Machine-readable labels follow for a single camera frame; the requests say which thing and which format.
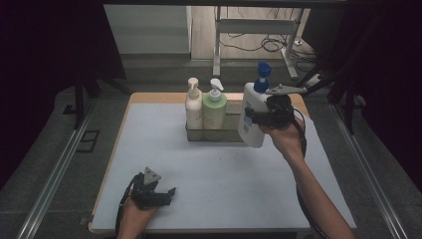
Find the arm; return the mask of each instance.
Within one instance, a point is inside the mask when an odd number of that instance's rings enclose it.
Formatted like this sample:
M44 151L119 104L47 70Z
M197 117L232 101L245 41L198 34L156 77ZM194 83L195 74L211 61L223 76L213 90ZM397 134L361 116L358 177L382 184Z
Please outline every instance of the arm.
M300 119L297 119L297 121L303 126ZM354 238L347 222L325 194L306 164L296 128L290 124L286 128L260 125L260 129L272 138L274 146L282 153L291 167L298 190L318 227L329 238Z
M142 211L129 196L123 206L117 239L135 239L157 210L158 207L153 207Z

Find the dark background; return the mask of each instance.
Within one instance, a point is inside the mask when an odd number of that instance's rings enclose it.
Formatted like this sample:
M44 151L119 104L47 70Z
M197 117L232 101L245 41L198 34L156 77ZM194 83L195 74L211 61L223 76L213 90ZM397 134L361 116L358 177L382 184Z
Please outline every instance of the dark background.
M354 73L356 91L367 102L363 115L422 190L422 33L416 9L408 1L391 3ZM344 16L335 49L344 48L368 20L365 11ZM45 125L59 91L76 76L89 85L96 78L124 78L124 72L99 1L2 1L0 33L3 186ZM345 46L348 56L354 48Z
M76 76L124 79L100 1L1 1L1 186L47 122L56 94Z

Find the white pump bottle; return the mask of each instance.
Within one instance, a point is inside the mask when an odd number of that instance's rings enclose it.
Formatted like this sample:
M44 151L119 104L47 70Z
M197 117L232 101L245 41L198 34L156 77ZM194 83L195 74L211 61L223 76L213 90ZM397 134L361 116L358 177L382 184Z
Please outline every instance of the white pump bottle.
M265 101L269 95L265 92L269 87L267 77L271 73L271 67L265 62L259 62L259 78L255 83L247 83L243 95L242 109L250 108L255 112L265 113L268 111ZM240 138L250 147L261 147L264 142L264 134L252 119L245 116L245 111L241 111L238 133Z
M198 89L198 79L187 81L189 91L186 94L186 127L202 129L202 92Z
M227 98L220 91L224 88L220 80L211 80L211 90L202 99L204 129L221 129L226 116Z

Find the wall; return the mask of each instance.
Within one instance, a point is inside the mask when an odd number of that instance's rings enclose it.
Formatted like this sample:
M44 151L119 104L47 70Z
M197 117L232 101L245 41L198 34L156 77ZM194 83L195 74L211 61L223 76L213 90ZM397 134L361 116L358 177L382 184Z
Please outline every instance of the wall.
M190 6L105 5L121 54L190 53Z

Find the white tabletop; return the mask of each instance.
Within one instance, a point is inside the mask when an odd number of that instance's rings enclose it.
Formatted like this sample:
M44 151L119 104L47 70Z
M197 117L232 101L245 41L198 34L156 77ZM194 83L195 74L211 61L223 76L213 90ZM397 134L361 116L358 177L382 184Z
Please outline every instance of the white tabletop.
M307 163L349 225L356 227L311 119ZM162 176L156 192L176 187L149 232L296 231L309 223L293 174L266 135L261 148L245 143L190 142L183 104L131 104L116 143L90 229L114 229L119 201L148 166Z

